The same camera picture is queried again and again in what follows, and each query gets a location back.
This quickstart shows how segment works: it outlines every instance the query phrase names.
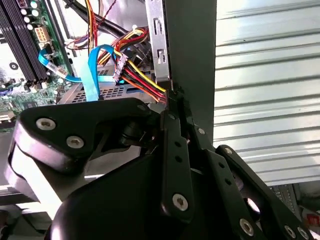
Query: black memory slot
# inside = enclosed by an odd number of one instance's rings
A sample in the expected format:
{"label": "black memory slot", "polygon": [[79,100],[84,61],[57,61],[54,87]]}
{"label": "black memory slot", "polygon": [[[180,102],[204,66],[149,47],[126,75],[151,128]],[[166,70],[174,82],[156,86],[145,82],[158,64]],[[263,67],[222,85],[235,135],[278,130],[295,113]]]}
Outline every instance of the black memory slot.
{"label": "black memory slot", "polygon": [[11,51],[19,64],[25,78],[29,81],[35,79],[35,74],[33,73],[28,59],[26,58],[26,54],[24,53],[23,48],[21,47],[21,42],[17,38],[13,27],[9,22],[9,15],[0,1],[0,29],[4,38],[7,40]]}
{"label": "black memory slot", "polygon": [[10,13],[10,18],[13,23],[13,26],[16,30],[18,37],[21,40],[22,46],[24,46],[25,52],[31,64],[31,67],[34,69],[37,79],[43,80],[48,76],[46,74],[46,69],[38,60],[38,51],[35,46],[29,30],[26,27],[26,24],[23,20],[23,16],[20,13],[20,10],[17,6],[16,0],[3,0],[3,4],[8,13]]}

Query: screw head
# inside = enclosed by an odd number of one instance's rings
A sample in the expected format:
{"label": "screw head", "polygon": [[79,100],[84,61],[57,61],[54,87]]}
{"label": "screw head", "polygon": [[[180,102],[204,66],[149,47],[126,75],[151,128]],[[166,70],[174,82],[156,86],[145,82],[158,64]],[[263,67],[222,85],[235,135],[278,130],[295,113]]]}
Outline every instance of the screw head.
{"label": "screw head", "polygon": [[169,113],[169,114],[168,114],[168,116],[169,116],[169,118],[171,118],[171,119],[173,119],[173,120],[175,120],[175,119],[176,119],[176,117],[175,117],[175,116],[173,116],[171,113]]}
{"label": "screw head", "polygon": [[299,233],[301,234],[301,236],[302,236],[304,239],[306,239],[306,240],[309,239],[308,234],[306,233],[306,231],[305,231],[303,228],[301,228],[301,227],[298,226],[298,231],[299,231]]}
{"label": "screw head", "polygon": [[140,110],[142,110],[142,111],[147,110],[147,108],[146,108],[145,106],[143,106],[143,105],[138,105],[138,108],[139,108]]}
{"label": "screw head", "polygon": [[291,229],[291,227],[285,225],[284,228],[285,228],[286,232],[290,235],[290,237],[292,237],[293,239],[296,238],[296,234],[295,234],[295,232]]}
{"label": "screw head", "polygon": [[176,193],[172,197],[173,204],[180,210],[185,211],[188,209],[187,199],[179,193]]}
{"label": "screw head", "polygon": [[206,134],[205,130],[203,130],[202,128],[198,128],[198,132],[202,135]]}
{"label": "screw head", "polygon": [[56,123],[49,119],[49,118],[39,118],[36,122],[35,122],[36,126],[38,127],[38,129],[40,130],[44,130],[44,131],[50,131],[56,128]]}
{"label": "screw head", "polygon": [[80,149],[85,145],[84,141],[78,136],[68,137],[66,139],[66,144],[72,149]]}
{"label": "screw head", "polygon": [[230,148],[227,148],[227,147],[226,147],[224,150],[225,150],[225,152],[226,152],[227,154],[229,154],[229,155],[232,154],[232,150],[231,150]]}
{"label": "screw head", "polygon": [[252,225],[250,224],[250,222],[248,222],[248,220],[241,218],[240,219],[240,227],[242,228],[242,230],[249,235],[250,237],[252,237],[254,235],[254,228],[252,227]]}

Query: black plastic part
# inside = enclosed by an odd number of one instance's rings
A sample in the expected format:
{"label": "black plastic part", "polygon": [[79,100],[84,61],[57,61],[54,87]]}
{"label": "black plastic part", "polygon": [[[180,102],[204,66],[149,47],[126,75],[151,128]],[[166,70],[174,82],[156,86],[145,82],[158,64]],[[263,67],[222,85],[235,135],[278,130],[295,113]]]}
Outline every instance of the black plastic part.
{"label": "black plastic part", "polygon": [[[31,157],[64,174],[83,171],[84,164],[95,150],[98,141],[96,133],[100,130],[99,124],[104,123],[114,132],[121,133],[132,121],[142,121],[152,114],[152,111],[136,98],[73,104],[72,114],[69,114],[68,106],[68,104],[61,104],[32,107],[20,114],[16,127],[25,129],[29,133],[28,137],[35,140],[38,145],[34,144],[31,148],[24,149],[24,136],[14,135],[14,140],[22,151],[29,151],[28,154]],[[86,109],[86,116],[83,115],[84,109]],[[54,120],[56,128],[51,131],[37,128],[35,122],[43,117]],[[82,148],[69,147],[67,138],[70,136],[78,136],[83,139],[84,146]],[[104,152],[120,145],[116,144],[117,138],[121,137],[120,134],[110,137],[113,138],[104,148]]]}
{"label": "black plastic part", "polygon": [[0,129],[11,129],[11,128],[14,128],[16,125],[16,122],[15,121],[2,121],[0,123]]}
{"label": "black plastic part", "polygon": [[28,87],[27,85],[24,85],[24,86],[23,86],[23,89],[24,89],[25,91],[30,92],[30,87]]}
{"label": "black plastic part", "polygon": [[[216,0],[165,0],[169,67],[190,101],[192,116],[213,141],[216,59]],[[201,54],[187,49],[197,46]]]}
{"label": "black plastic part", "polygon": [[268,239],[291,239],[285,226],[293,230],[296,239],[304,239],[298,231],[299,227],[308,234],[308,239],[313,239],[310,231],[231,147],[220,145],[215,152],[225,159],[229,168],[235,171],[243,181],[242,197],[250,198],[259,208],[259,223]]}
{"label": "black plastic part", "polygon": [[10,82],[5,82],[5,83],[2,83],[2,84],[1,84],[1,87],[2,87],[3,89],[6,89],[6,88],[9,87],[10,85],[11,85]]}
{"label": "black plastic part", "polygon": [[202,240],[214,239],[217,229],[228,235],[215,191],[195,172],[196,211],[190,224],[160,216],[160,168],[161,161],[147,155],[76,190],[56,213],[51,239],[58,232],[60,240]]}
{"label": "black plastic part", "polygon": [[44,45],[44,48],[45,48],[47,54],[52,54],[53,53],[53,50],[52,50],[52,48],[51,48],[49,43]]}

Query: corrugated metal wall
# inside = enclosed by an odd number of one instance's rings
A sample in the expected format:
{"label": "corrugated metal wall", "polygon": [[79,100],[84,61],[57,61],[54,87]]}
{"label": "corrugated metal wall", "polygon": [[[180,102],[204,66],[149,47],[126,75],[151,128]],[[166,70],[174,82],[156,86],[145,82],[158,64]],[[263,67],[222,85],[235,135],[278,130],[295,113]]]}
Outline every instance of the corrugated metal wall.
{"label": "corrugated metal wall", "polygon": [[268,185],[320,180],[320,1],[218,0],[213,145]]}

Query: black wire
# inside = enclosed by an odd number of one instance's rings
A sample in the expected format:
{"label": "black wire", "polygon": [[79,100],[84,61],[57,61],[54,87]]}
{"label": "black wire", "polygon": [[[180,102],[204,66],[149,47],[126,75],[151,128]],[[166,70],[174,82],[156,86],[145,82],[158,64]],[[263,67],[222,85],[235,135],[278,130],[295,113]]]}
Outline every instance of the black wire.
{"label": "black wire", "polygon": [[[77,1],[72,1],[72,0],[63,0],[65,3],[67,3],[67,6],[73,9],[84,21],[87,20],[87,10],[86,8],[81,5]],[[101,16],[94,14],[95,19],[98,22],[101,22],[103,19]],[[98,26],[98,30],[113,35],[115,38],[120,38],[128,33],[127,30],[125,30],[123,27],[115,24],[112,21],[109,21],[107,19],[104,19],[102,23]],[[142,59],[145,59],[143,62],[148,64],[149,57],[146,56],[146,53],[148,53],[149,49],[151,48],[150,44],[146,44],[145,46],[142,45],[141,43],[138,44],[139,48],[132,46],[132,49],[141,57]]]}

